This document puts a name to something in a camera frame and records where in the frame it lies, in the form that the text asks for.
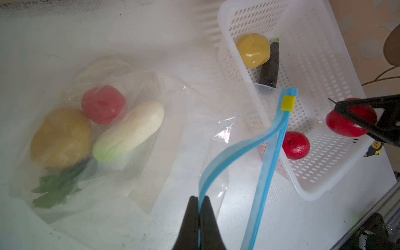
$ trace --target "basket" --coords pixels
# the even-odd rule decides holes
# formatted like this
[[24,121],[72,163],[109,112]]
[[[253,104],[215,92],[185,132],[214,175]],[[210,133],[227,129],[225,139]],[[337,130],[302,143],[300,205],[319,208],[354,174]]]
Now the basket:
[[[300,160],[288,160],[282,150],[276,171],[290,180],[305,200],[315,200],[331,189],[373,142],[367,135],[340,136],[325,124],[326,115],[334,108],[328,98],[365,98],[332,16],[322,0],[228,0],[218,11],[222,32],[218,62],[254,132],[270,121],[249,104],[256,102],[256,106],[265,107],[268,102],[259,100],[256,91],[241,82],[258,82],[261,67],[246,69],[235,42],[251,33],[280,39],[277,88],[299,89],[288,131],[305,134],[311,150]],[[262,155],[265,148],[259,147]]]

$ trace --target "yellow label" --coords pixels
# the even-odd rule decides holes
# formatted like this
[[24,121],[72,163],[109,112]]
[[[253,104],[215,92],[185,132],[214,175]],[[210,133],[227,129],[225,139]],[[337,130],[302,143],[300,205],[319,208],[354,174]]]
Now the yellow label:
[[282,111],[290,111],[293,114],[295,102],[296,102],[295,96],[284,96],[282,103]]
[[381,142],[374,141],[374,143],[372,144],[372,147],[375,148],[375,149],[379,149],[381,145],[382,145]]

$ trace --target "white table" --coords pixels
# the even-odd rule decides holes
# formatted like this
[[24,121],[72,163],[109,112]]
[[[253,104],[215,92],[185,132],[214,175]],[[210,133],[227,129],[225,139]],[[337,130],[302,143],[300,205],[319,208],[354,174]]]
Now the white table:
[[[9,197],[8,181],[30,120],[58,97],[54,93],[68,77],[103,55],[126,54],[137,69],[187,81],[222,80],[211,45],[218,41],[219,5],[205,0],[68,0],[0,7],[0,249],[87,249]],[[239,215],[249,214],[261,160],[253,151],[241,161],[230,169],[218,217],[229,250],[240,247],[247,219]],[[249,169],[246,175],[243,167]],[[302,200],[276,174],[256,249],[329,249],[395,182],[384,152],[362,158],[314,202]]]

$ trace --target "red tomato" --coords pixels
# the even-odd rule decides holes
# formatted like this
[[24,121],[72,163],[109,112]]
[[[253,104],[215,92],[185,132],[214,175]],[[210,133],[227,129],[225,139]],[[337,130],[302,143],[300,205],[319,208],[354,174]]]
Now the red tomato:
[[110,125],[125,115],[126,100],[114,87],[105,85],[94,87],[83,95],[82,110],[93,122]]
[[[358,100],[359,98],[348,98],[345,101]],[[349,109],[364,120],[375,124],[377,116],[372,106],[358,106]],[[347,137],[359,137],[366,134],[368,131],[361,128],[359,125],[347,120],[335,110],[329,112],[326,116],[326,125],[333,132]]]
[[302,133],[288,131],[285,134],[282,148],[288,159],[298,160],[306,157],[310,152],[310,141]]

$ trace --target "yellow potato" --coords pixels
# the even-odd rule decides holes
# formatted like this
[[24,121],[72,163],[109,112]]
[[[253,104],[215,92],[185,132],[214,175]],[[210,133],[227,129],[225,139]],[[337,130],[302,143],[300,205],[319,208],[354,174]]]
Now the yellow potato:
[[69,168],[88,157],[91,133],[89,118],[80,109],[54,110],[32,138],[31,158],[49,170]]
[[271,56],[270,42],[260,34],[242,36],[236,43],[246,68],[257,68],[266,63]]

